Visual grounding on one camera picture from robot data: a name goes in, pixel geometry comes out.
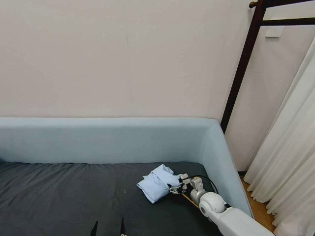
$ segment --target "wall switch plate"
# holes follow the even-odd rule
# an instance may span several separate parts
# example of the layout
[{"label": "wall switch plate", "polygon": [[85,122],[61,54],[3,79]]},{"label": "wall switch plate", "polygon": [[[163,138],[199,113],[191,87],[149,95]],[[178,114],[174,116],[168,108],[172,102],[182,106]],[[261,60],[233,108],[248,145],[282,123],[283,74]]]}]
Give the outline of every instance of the wall switch plate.
[{"label": "wall switch plate", "polygon": [[[271,20],[279,20],[283,18],[272,18]],[[284,30],[284,26],[269,26],[266,32],[266,38],[279,38]]]}]

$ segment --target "black cable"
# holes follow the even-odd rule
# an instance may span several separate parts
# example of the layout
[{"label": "black cable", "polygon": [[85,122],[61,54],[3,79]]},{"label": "black cable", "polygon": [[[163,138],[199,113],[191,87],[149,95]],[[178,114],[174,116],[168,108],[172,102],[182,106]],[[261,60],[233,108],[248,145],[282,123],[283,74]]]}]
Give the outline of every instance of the black cable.
[{"label": "black cable", "polygon": [[216,185],[212,182],[211,179],[209,179],[209,178],[206,177],[206,176],[202,176],[202,175],[195,175],[195,176],[191,176],[190,178],[193,179],[194,177],[202,177],[202,178],[208,179],[208,180],[210,181],[211,185],[214,187],[214,191],[215,191],[217,194],[219,194],[219,191],[218,191]]}]

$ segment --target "bed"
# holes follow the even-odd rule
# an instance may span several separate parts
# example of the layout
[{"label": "bed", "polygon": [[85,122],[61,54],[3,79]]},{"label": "bed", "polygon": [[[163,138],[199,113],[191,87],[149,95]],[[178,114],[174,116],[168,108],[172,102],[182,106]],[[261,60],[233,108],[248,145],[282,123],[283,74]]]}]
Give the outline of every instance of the bed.
[{"label": "bed", "polygon": [[0,118],[0,235],[221,235],[186,199],[136,183],[166,164],[251,209],[219,123],[201,118]]}]

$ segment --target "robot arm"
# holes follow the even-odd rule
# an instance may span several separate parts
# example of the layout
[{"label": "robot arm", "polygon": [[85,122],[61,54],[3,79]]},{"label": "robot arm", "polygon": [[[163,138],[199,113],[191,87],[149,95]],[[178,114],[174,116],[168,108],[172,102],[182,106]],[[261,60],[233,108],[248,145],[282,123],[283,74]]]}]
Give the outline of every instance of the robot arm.
[{"label": "robot arm", "polygon": [[191,185],[190,198],[199,206],[201,213],[218,226],[224,236],[274,236],[246,213],[227,204],[219,194],[206,192],[201,178],[190,179],[184,174],[180,182],[180,186],[169,185],[170,192],[185,193]]}]

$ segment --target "wooden floor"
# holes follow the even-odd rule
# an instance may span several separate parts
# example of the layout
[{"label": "wooden floor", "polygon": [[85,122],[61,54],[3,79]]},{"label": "wooden floor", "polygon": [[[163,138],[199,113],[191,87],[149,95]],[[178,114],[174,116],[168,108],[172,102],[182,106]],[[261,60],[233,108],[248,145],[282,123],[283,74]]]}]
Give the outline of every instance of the wooden floor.
[{"label": "wooden floor", "polygon": [[252,212],[254,213],[255,220],[272,232],[275,229],[275,226],[272,225],[272,222],[274,220],[273,215],[267,214],[266,204],[259,203],[251,197],[251,193],[246,190],[249,184],[243,180],[243,176],[240,176],[240,178],[245,188],[247,198],[250,202]]}]

